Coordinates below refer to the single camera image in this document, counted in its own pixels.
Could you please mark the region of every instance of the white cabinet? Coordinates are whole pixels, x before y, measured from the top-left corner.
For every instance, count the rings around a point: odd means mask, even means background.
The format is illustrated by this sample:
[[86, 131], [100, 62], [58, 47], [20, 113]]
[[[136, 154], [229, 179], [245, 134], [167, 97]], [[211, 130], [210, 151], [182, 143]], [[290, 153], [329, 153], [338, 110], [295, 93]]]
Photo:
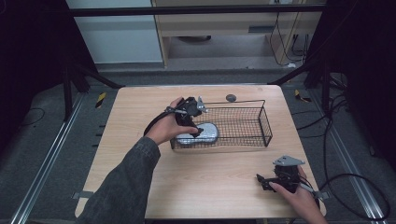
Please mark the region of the white cabinet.
[[[66, 0], [70, 8], [151, 7], [149, 0]], [[162, 63], [153, 16], [75, 17], [96, 64]]]

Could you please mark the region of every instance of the cabinet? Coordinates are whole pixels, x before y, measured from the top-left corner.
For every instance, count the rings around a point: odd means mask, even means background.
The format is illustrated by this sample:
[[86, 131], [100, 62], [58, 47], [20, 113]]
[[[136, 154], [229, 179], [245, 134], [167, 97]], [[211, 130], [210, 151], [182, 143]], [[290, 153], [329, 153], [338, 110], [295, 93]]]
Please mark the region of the cabinet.
[[[154, 7], [268, 5], [270, 0], [151, 0]], [[324, 0], [292, 0], [293, 4], [324, 3]], [[285, 51], [292, 44], [293, 35], [313, 34], [321, 12], [227, 13], [199, 15], [155, 16], [164, 64], [173, 36], [200, 35], [267, 35], [278, 21], [271, 43], [278, 62], [287, 60]]]

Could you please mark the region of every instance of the wooden table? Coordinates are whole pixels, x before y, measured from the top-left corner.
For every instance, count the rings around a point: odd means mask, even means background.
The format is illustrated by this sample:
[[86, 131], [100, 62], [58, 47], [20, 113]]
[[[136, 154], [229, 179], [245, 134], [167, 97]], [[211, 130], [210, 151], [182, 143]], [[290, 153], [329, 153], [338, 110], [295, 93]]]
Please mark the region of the wooden table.
[[[188, 151], [160, 145], [148, 196], [147, 219], [296, 217], [272, 191], [262, 190], [256, 174], [275, 177], [273, 161], [283, 155], [305, 161], [309, 182], [317, 189], [282, 90], [278, 86], [161, 86], [120, 89], [84, 186], [96, 191], [106, 175], [143, 135], [149, 122], [178, 96], [202, 96], [204, 103], [265, 100], [273, 132], [268, 147], [213, 147]], [[79, 199], [78, 216], [87, 199]], [[324, 205], [321, 211], [326, 213]]]

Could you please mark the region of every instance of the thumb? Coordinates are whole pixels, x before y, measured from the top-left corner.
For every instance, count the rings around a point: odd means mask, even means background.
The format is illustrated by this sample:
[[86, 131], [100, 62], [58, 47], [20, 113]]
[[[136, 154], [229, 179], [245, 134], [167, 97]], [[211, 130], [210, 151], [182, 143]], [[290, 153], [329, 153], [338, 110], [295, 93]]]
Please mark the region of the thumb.
[[191, 126], [179, 126], [180, 133], [198, 133], [198, 129]]

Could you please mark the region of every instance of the small black object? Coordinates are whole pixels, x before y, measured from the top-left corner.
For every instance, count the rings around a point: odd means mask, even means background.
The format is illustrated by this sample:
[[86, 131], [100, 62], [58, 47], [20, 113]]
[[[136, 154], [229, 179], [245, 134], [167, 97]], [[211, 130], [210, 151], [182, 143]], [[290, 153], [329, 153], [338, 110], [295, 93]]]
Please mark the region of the small black object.
[[291, 193], [294, 193], [297, 190], [297, 187], [301, 182], [297, 166], [276, 165], [274, 172], [276, 173], [275, 178], [265, 179], [263, 176], [257, 175], [257, 180], [262, 184], [262, 189], [273, 190], [274, 192], [276, 192], [270, 186], [270, 182], [273, 182], [281, 185], [283, 188]]
[[290, 156], [283, 156], [273, 162], [275, 164], [275, 175], [274, 178], [264, 178], [261, 175], [257, 175], [257, 180], [262, 184], [263, 190], [274, 190], [270, 186], [270, 182], [277, 183], [289, 192], [294, 193], [300, 183], [304, 183], [298, 173], [297, 165], [305, 164], [303, 161], [299, 161]]
[[225, 97], [225, 99], [226, 99], [228, 102], [232, 103], [232, 102], [235, 102], [235, 101], [236, 101], [236, 96], [235, 96], [234, 94], [228, 94], [228, 95]]
[[191, 126], [198, 129], [198, 133], [191, 133], [193, 137], [199, 136], [199, 134], [203, 131], [203, 129], [198, 128], [192, 121], [192, 117], [197, 117], [201, 115], [202, 110], [199, 108], [198, 102], [195, 100], [195, 98], [189, 97], [186, 100], [182, 99], [175, 108], [171, 106], [166, 107], [159, 116], [151, 121], [151, 123], [144, 131], [144, 135], [149, 132], [151, 127], [154, 126], [154, 124], [158, 122], [158, 120], [163, 119], [165, 116], [171, 113], [175, 113], [175, 119], [178, 125]]

